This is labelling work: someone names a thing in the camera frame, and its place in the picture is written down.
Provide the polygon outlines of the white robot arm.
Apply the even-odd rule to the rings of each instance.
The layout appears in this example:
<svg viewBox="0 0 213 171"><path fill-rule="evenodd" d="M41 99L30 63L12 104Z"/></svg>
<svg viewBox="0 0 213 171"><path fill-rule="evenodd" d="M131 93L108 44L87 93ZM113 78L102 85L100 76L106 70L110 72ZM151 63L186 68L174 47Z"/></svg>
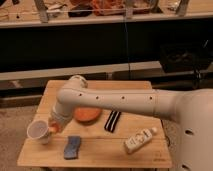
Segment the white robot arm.
<svg viewBox="0 0 213 171"><path fill-rule="evenodd" d="M180 125L175 171L213 171L213 89L90 89L86 79L72 76L58 91L51 119L61 129L77 107L153 116Z"/></svg>

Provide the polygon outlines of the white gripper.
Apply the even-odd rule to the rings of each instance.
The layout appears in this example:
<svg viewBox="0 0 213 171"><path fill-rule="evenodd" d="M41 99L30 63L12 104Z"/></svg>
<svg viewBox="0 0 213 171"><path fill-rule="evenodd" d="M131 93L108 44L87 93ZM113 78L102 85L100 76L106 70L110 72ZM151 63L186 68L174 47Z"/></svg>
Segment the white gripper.
<svg viewBox="0 0 213 171"><path fill-rule="evenodd" d="M55 110L52 110L48 119L48 125L54 127L57 133L61 133L70 121L70 116L63 116Z"/></svg>

